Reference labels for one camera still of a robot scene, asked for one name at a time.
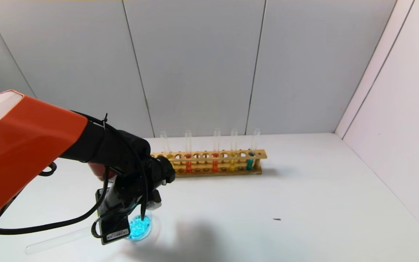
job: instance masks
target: glass test tube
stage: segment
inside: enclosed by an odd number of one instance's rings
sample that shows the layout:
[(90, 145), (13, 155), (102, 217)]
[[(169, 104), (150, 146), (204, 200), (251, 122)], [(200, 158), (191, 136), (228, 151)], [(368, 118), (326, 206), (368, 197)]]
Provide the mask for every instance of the glass test tube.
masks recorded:
[(76, 241), (80, 238), (87, 237), (91, 235), (91, 227), (85, 227), (84, 229), (79, 229), (59, 237), (54, 237), (36, 244), (29, 245), (25, 248), (25, 254), (31, 255), (38, 252), (42, 252), (47, 249), (52, 249), (60, 245), (64, 245), (73, 241)]
[[(237, 156), (237, 129), (234, 128), (231, 131), (231, 157)], [(236, 161), (231, 160), (229, 161), (229, 170), (235, 171), (236, 170)]]
[[(253, 132), (253, 137), (251, 138), (250, 152), (248, 153), (249, 156), (255, 156), (255, 150), (258, 147), (259, 137), (260, 137), (260, 129), (255, 128), (255, 131)], [(253, 168), (253, 159), (248, 159), (247, 170), (251, 170), (252, 168)]]
[(166, 131), (161, 131), (161, 141), (163, 142), (163, 150), (166, 154), (167, 159), (172, 159), (173, 155), (171, 154), (171, 150), (169, 148), (169, 141), (168, 141), (168, 135), (166, 134)]
[[(189, 159), (192, 157), (192, 131), (185, 131), (185, 158)], [(192, 161), (186, 162), (185, 171), (187, 173), (192, 172)]]
[[(219, 128), (216, 128), (214, 130), (214, 140), (213, 140), (213, 158), (216, 158), (219, 156), (219, 139), (221, 137), (221, 130)], [(213, 161), (213, 167), (211, 168), (213, 172), (218, 171), (218, 161)]]

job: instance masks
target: blue liquid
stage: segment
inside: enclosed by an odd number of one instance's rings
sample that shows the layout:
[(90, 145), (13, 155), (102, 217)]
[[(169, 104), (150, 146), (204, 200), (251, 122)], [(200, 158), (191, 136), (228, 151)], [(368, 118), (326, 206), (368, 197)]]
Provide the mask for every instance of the blue liquid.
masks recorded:
[(151, 231), (151, 220), (148, 216), (145, 216), (143, 221), (141, 217), (135, 216), (130, 222), (130, 235), (128, 238), (132, 241), (138, 241), (144, 239)]
[[(255, 152), (249, 152), (249, 156), (255, 156)], [(253, 168), (253, 159), (247, 160), (247, 170), (251, 170)]]

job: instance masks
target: teal liquid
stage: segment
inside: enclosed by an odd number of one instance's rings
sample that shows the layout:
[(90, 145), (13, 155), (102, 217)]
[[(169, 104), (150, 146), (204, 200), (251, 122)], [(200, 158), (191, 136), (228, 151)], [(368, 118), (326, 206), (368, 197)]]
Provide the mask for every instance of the teal liquid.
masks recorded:
[[(254, 152), (250, 152), (248, 153), (249, 156), (255, 156)], [(248, 159), (247, 160), (247, 170), (252, 170), (253, 169), (253, 159)]]

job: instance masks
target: white table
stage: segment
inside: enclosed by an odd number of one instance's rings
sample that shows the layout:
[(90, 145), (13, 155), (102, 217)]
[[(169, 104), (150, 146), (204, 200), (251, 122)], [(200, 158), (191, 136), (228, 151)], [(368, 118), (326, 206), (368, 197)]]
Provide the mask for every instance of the white table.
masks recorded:
[[(238, 147), (248, 148), (251, 137), (239, 138)], [(148, 140), (152, 151), (162, 150), (160, 139)], [(184, 149), (182, 138), (169, 143)], [(221, 144), (227, 148), (228, 137)], [(92, 216), (61, 229), (0, 235), (0, 261), (419, 261), (419, 223), (336, 135), (266, 135), (258, 148), (268, 154), (262, 175), (177, 178), (160, 187), (155, 243), (102, 246), (89, 236), (25, 254), (27, 245), (90, 226)], [(193, 150), (205, 149), (212, 138), (193, 138)], [(56, 163), (53, 176), (36, 177), (24, 189), (0, 227), (70, 219), (93, 206), (101, 182), (88, 166)]]

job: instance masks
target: red liquid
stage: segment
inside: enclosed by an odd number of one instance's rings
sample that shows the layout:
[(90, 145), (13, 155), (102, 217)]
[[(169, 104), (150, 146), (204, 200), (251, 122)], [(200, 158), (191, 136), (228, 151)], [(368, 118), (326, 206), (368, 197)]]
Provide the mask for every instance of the red liquid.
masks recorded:
[[(216, 158), (218, 156), (219, 156), (218, 153), (213, 153), (213, 158)], [(211, 168), (211, 170), (213, 172), (217, 172), (218, 171), (218, 162), (217, 161), (213, 161), (213, 167)]]
[[(186, 155), (185, 155), (185, 158), (186, 158), (186, 159), (189, 159), (189, 158), (191, 158), (191, 157), (192, 157), (192, 154), (186, 154)], [(187, 173), (191, 173), (191, 172), (192, 172), (192, 162), (191, 162), (191, 161), (186, 162), (185, 171), (186, 171)]]

